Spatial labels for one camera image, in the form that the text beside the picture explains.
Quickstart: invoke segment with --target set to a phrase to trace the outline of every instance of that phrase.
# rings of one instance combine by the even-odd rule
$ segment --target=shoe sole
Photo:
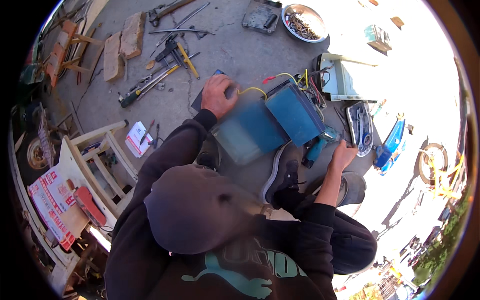
[[[281,146],[280,149],[278,149],[277,152],[275,153],[275,157],[273,158],[272,174],[270,174],[270,177],[267,179],[267,181],[265,182],[264,186],[261,189],[261,195],[262,195],[261,200],[263,204],[270,204],[266,200],[267,191],[272,186],[272,183],[275,181],[275,177],[278,173],[278,163],[280,161],[280,157],[282,156],[283,150],[291,142],[292,140],[288,141],[285,145]]]

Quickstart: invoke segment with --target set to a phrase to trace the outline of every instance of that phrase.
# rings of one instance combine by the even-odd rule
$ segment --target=wooden stool
[[[90,81],[98,58],[102,54],[103,48],[105,46],[104,41],[97,40],[88,36],[79,35],[75,33],[76,30],[77,24],[73,23],[72,21],[63,22],[62,31],[57,38],[57,42],[53,46],[53,51],[48,57],[46,73],[51,78],[52,87],[55,87],[57,85],[57,81],[59,79],[58,76],[60,72],[65,68],[85,73],[88,81]],[[90,66],[88,69],[78,66],[80,59],[82,59],[83,51],[79,51],[78,57],[69,61],[64,61],[65,56],[67,55],[68,47],[72,44],[77,43],[92,43],[99,46],[99,49],[94,56],[92,66]]]

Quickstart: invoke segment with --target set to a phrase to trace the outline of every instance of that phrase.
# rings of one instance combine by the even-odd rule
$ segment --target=black pants
[[[302,220],[302,211],[315,201],[315,196],[284,189],[274,194],[274,200],[295,218]],[[284,252],[292,251],[298,232],[298,221],[265,220],[261,235]],[[335,211],[332,245],[332,265],[335,274],[355,273],[369,266],[377,252],[377,241],[364,225]]]

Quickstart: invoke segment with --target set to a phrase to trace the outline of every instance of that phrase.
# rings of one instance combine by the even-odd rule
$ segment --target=red object
[[[81,186],[74,193],[73,196],[77,204],[81,207],[87,217],[92,221],[93,225],[102,227],[107,222],[103,213],[98,209],[93,202],[92,194],[87,187]]]
[[[266,84],[269,80],[272,80],[272,79],[275,79],[275,78],[276,78],[276,76],[267,77],[267,78],[265,78],[265,79],[262,81],[262,83],[263,83],[263,84]]]

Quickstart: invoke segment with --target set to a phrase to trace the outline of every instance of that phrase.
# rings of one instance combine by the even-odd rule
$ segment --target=hammer
[[[160,24],[160,18],[163,17],[166,14],[169,14],[176,10],[179,7],[182,7],[185,4],[188,4],[194,0],[181,0],[173,5],[168,6],[164,10],[162,10],[160,13],[156,13],[155,9],[152,9],[151,11],[148,12],[149,15],[149,22],[152,23],[153,27],[158,27]]]

